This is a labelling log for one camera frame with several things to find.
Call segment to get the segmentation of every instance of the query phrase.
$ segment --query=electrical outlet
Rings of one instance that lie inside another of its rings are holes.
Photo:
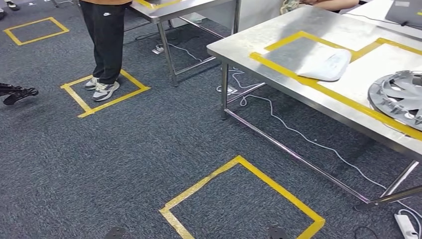
[[[236,93],[236,92],[237,92],[237,89],[235,87],[233,87],[231,85],[227,86],[227,94],[228,95],[231,95],[231,94]]]
[[[154,52],[157,55],[160,55],[161,53],[164,52],[164,48],[161,46],[158,46],[157,48],[153,49],[152,52]]]
[[[394,217],[396,218],[397,224],[399,225],[405,239],[419,238],[418,233],[415,231],[415,228],[407,215],[394,214]]]
[[[217,91],[218,92],[221,92],[221,87],[218,87],[217,88]],[[228,85],[227,86],[227,95],[229,96],[229,95],[231,95],[231,94],[234,94],[234,93],[236,93],[237,92],[237,89],[235,88],[235,87],[233,87],[233,86],[231,86],[231,85]]]

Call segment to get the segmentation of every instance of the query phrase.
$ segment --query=shoe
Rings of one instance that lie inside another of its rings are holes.
[[[95,90],[97,88],[97,82],[98,82],[99,78],[97,77],[92,77],[88,82],[85,83],[85,90]]]
[[[11,1],[7,1],[6,4],[10,8],[10,10],[12,10],[12,11],[19,11],[20,10],[20,7],[16,4],[14,4]]]
[[[120,84],[116,81],[112,85],[106,85],[100,82],[97,82],[97,88],[93,96],[94,101],[105,101],[110,98],[115,90],[120,87]]]
[[[6,16],[6,12],[0,8],[0,20],[2,20]]]

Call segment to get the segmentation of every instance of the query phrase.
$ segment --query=yellow tape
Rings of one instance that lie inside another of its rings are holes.
[[[54,24],[56,24],[62,31],[60,31],[60,32],[56,32],[56,33],[53,33],[53,34],[50,34],[50,35],[47,35],[47,36],[42,36],[42,37],[39,37],[39,38],[36,38],[36,39],[34,39],[34,40],[29,40],[29,41],[25,41],[25,42],[21,42],[13,33],[12,33],[12,31],[11,30],[13,30],[13,29],[17,29],[17,28],[20,28],[20,27],[24,27],[24,26],[28,26],[28,25],[32,25],[32,24],[36,24],[36,23],[39,23],[39,22],[42,22],[42,21],[52,21]],[[6,30],[3,30],[18,46],[22,46],[22,45],[25,45],[25,44],[29,44],[29,43],[32,43],[32,42],[35,42],[35,41],[39,41],[39,40],[43,40],[43,39],[46,39],[46,38],[50,38],[50,37],[53,37],[53,36],[57,36],[57,35],[60,35],[60,34],[63,34],[63,33],[66,33],[66,32],[69,32],[69,29],[67,29],[64,25],[62,25],[61,23],[59,23],[56,19],[54,19],[53,17],[48,17],[48,18],[45,18],[45,19],[41,19],[41,20],[38,20],[38,21],[33,21],[33,22],[29,22],[29,23],[25,23],[25,24],[22,24],[22,25],[19,25],[19,26],[14,26],[14,27],[11,27],[11,28],[8,28],[8,29],[6,29]]]
[[[182,0],[174,0],[174,1],[167,2],[167,3],[163,3],[163,4],[152,4],[152,3],[149,3],[145,0],[136,0],[136,1],[138,3],[144,5],[145,7],[149,8],[149,9],[158,9],[158,8],[170,6],[170,5],[173,5],[175,3],[181,2]]]
[[[322,43],[322,44],[325,44],[325,45],[328,45],[328,46],[331,46],[331,47],[347,49],[345,47],[339,46],[335,43],[323,40],[323,39],[321,39],[317,36],[313,36],[309,33],[302,32],[302,31],[297,32],[297,33],[293,34],[292,36],[286,37],[287,40],[282,39],[281,41],[279,41],[281,43],[277,42],[275,44],[272,44],[272,45],[266,47],[266,49],[268,49],[269,51],[275,50],[278,47],[281,47],[285,44],[288,44],[288,43],[290,43],[290,42],[292,42],[296,39],[299,39],[301,37],[306,37],[310,40],[313,40],[313,41],[316,41],[316,42],[319,42],[319,43]],[[349,50],[352,53],[352,61],[355,61],[355,60],[361,58],[362,56],[364,56],[365,54],[371,52],[375,48],[381,46],[382,44],[389,44],[389,45],[397,46],[397,47],[400,47],[404,50],[422,55],[422,51],[420,51],[420,50],[417,50],[417,49],[411,48],[409,46],[405,46],[405,45],[402,45],[402,44],[399,44],[399,43],[396,43],[396,42],[393,42],[393,41],[390,41],[390,40],[387,40],[387,39],[384,39],[384,38],[377,39],[375,42],[365,46],[364,48],[360,49],[359,51],[353,51],[353,50],[350,50],[350,49],[347,49],[347,50]],[[261,64],[263,64],[263,65],[265,65],[265,66],[267,66],[267,67],[269,67],[269,68],[271,68],[275,71],[280,72],[281,74],[283,74],[283,75],[285,75],[289,78],[297,80],[298,82],[300,82],[303,85],[312,87],[312,88],[332,97],[333,99],[336,99],[336,100],[342,102],[345,105],[348,105],[348,106],[350,106],[350,107],[352,107],[352,108],[354,108],[354,109],[356,109],[356,110],[358,110],[358,111],[360,111],[360,112],[362,112],[362,113],[364,113],[368,116],[371,116],[374,119],[379,120],[382,123],[385,123],[385,124],[399,130],[400,132],[402,132],[406,135],[409,135],[410,137],[416,138],[418,140],[422,140],[422,132],[420,132],[420,131],[412,128],[412,127],[409,127],[407,125],[404,125],[400,122],[397,122],[393,118],[390,118],[390,117],[384,115],[383,113],[377,112],[377,111],[375,111],[375,110],[373,110],[369,107],[366,107],[366,106],[364,106],[364,105],[362,105],[362,104],[360,104],[360,103],[358,103],[358,102],[356,102],[356,101],[354,101],[354,100],[352,100],[348,97],[345,97],[345,96],[343,96],[343,95],[341,95],[337,92],[334,92],[334,91],[318,84],[318,81],[315,80],[315,79],[298,76],[298,75],[296,75],[295,72],[293,72],[293,71],[291,71],[291,70],[289,70],[289,69],[287,69],[283,66],[280,66],[279,64],[277,64],[277,63],[275,63],[271,60],[264,58],[261,54],[259,54],[257,52],[251,53],[250,58],[260,62]]]
[[[85,103],[85,101],[82,100],[82,98],[78,94],[76,94],[76,92],[70,87],[70,85],[64,84],[61,86],[61,88],[67,91],[67,93],[69,93],[69,95],[85,110],[85,112],[92,111],[92,109],[87,105],[87,103]]]
[[[308,217],[314,220],[314,222],[303,233],[301,233],[297,237],[297,239],[310,239],[324,226],[325,224],[324,218],[322,218],[320,215],[318,215],[316,212],[310,209],[307,205],[301,202],[298,198],[296,198],[293,194],[291,194],[285,188],[277,184],[270,177],[265,175],[258,168],[256,168],[251,163],[249,163],[246,159],[244,159],[241,156],[237,156],[231,161],[229,161],[228,163],[226,163],[225,165],[223,165],[222,167],[220,167],[219,169],[217,169],[216,171],[214,171],[213,173],[211,173],[209,176],[205,177],[204,179],[196,183],[194,186],[190,187],[188,190],[184,191],[183,193],[181,193],[180,195],[172,199],[170,202],[166,203],[164,208],[160,210],[160,213],[169,222],[169,224],[174,227],[174,229],[182,237],[182,239],[194,239],[194,237],[188,232],[188,230],[186,230],[186,228],[171,213],[170,210],[176,205],[178,205],[179,203],[181,203],[183,200],[185,200],[186,198],[190,197],[192,194],[200,190],[211,179],[231,169],[237,164],[243,165],[245,168],[247,168],[249,171],[255,174],[258,178],[260,178],[262,181],[267,183],[271,188],[273,188],[278,193],[280,193],[283,197],[285,197],[287,200],[292,202],[297,208],[299,208],[302,212],[304,212]]]
[[[66,90],[69,93],[69,95],[82,107],[82,109],[85,111],[85,113],[78,115],[78,117],[79,118],[84,118],[84,117],[87,117],[89,115],[92,115],[95,112],[100,111],[100,110],[102,110],[102,109],[104,109],[106,107],[109,107],[109,106],[112,106],[114,104],[117,104],[117,103],[119,103],[121,101],[127,100],[130,97],[133,97],[133,96],[135,96],[137,94],[140,94],[140,93],[142,93],[142,92],[147,91],[147,90],[150,89],[150,87],[143,85],[141,82],[139,82],[138,80],[136,80],[133,76],[131,76],[129,73],[127,73],[123,69],[120,71],[120,73],[124,77],[126,77],[130,82],[132,82],[134,85],[136,85],[139,88],[139,90],[136,90],[134,92],[131,92],[131,93],[127,94],[127,95],[124,95],[122,97],[119,97],[119,98],[117,98],[117,99],[115,99],[113,101],[107,102],[107,103],[105,103],[103,105],[100,105],[98,107],[95,107],[95,108],[90,108],[87,105],[87,103],[85,103],[85,101],[82,100],[82,98],[78,94],[76,94],[76,92],[71,88],[71,86],[73,86],[75,84],[78,84],[78,83],[81,83],[81,82],[84,82],[84,81],[89,80],[90,78],[92,78],[92,75],[87,76],[87,77],[84,77],[84,78],[81,78],[79,80],[76,80],[76,81],[73,81],[73,82],[70,82],[70,83],[67,83],[67,84],[64,84],[64,85],[61,86],[61,88],[64,89],[64,90]]]

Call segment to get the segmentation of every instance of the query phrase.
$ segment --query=black pants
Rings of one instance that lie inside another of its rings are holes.
[[[97,66],[93,72],[100,83],[113,84],[121,70],[123,55],[124,12],[130,3],[99,5],[80,1],[88,32],[94,42]]]

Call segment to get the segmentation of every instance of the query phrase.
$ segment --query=metal table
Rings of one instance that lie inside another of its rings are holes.
[[[158,31],[160,33],[160,37],[163,42],[164,53],[166,55],[166,60],[169,67],[169,73],[170,73],[169,78],[172,81],[174,86],[177,86],[178,84],[178,81],[176,78],[177,75],[187,72],[200,65],[203,65],[215,59],[215,57],[210,57],[198,64],[195,64],[193,66],[190,66],[180,71],[176,71],[171,54],[170,54],[170,48],[167,41],[165,30],[163,27],[163,23],[174,18],[180,18],[181,20],[189,24],[192,24],[220,39],[223,39],[224,37],[222,37],[221,35],[207,28],[204,28],[198,24],[195,24],[183,18],[183,16],[190,13],[197,12],[197,11],[205,10],[210,7],[214,7],[214,6],[217,6],[226,2],[230,2],[230,1],[234,1],[236,4],[236,7],[233,13],[234,21],[233,21],[232,33],[237,33],[238,27],[239,27],[240,0],[135,0],[132,3],[131,8],[133,10],[140,13],[141,16],[145,18],[146,20],[148,20],[150,23],[157,24]]]
[[[295,72],[315,60],[318,51],[320,53],[327,45],[352,52],[353,62],[343,77],[329,83],[297,76]],[[356,209],[368,209],[422,192],[422,186],[418,186],[394,193],[422,161],[422,132],[372,110],[367,99],[368,88],[376,79],[399,70],[421,69],[422,51],[418,49],[422,49],[420,39],[311,6],[302,7],[208,46],[209,54],[222,61],[222,117],[225,119],[227,114],[235,117],[295,159],[359,198],[363,204]],[[227,100],[229,65],[252,74],[263,83]],[[264,85],[313,107],[414,161],[380,198],[366,198],[228,109],[229,103]]]

